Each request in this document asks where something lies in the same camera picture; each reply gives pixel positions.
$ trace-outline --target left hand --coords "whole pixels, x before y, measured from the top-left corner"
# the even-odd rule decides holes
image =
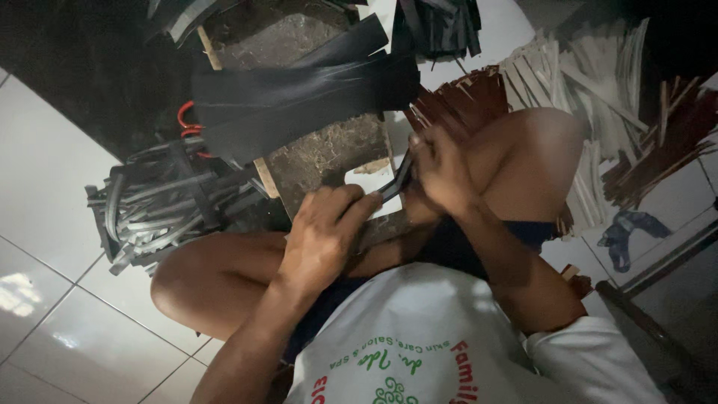
[[[303,295],[318,295],[339,276],[359,228],[381,205],[359,185],[321,187],[294,217],[277,276]]]

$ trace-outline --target white tile floor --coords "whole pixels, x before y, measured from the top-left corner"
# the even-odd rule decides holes
[[[481,31],[484,53],[467,69],[504,58],[533,35],[512,1],[478,3],[492,18]],[[421,68],[430,89],[461,74],[455,63]],[[100,185],[117,159],[1,68],[0,83],[0,403],[188,402],[222,342],[163,317],[140,269],[109,275],[83,186]],[[718,160],[703,160],[718,183]],[[664,198],[645,207],[678,218],[672,229],[685,227],[712,194],[689,170],[676,182],[687,187],[690,208]],[[644,256],[656,245],[646,248]],[[556,269],[575,264],[594,282],[615,275],[602,254],[588,238],[545,243],[543,252]],[[584,302],[610,317],[596,293]]]

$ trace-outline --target brown wooden stick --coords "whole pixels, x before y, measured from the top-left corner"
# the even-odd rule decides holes
[[[661,131],[658,133],[658,146],[663,147],[666,141],[666,127],[668,126],[668,83],[661,81]]]

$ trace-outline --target right hand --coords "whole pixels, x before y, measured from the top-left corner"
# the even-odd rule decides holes
[[[277,275],[302,295],[318,295],[339,276],[354,238],[381,206],[381,195],[359,185],[321,187],[304,197]]]
[[[426,196],[452,216],[460,215],[479,196],[464,153],[444,128],[434,125],[409,137],[414,177]]]

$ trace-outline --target wrist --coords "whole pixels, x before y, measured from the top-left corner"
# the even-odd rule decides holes
[[[479,196],[466,195],[462,198],[456,198],[454,203],[446,206],[447,213],[454,219],[467,219],[475,216],[480,211],[481,200]]]
[[[314,304],[322,292],[321,290],[311,290],[292,282],[290,278],[284,275],[281,269],[272,278],[269,283],[269,289],[280,295],[288,307],[299,311],[309,310],[309,307]]]

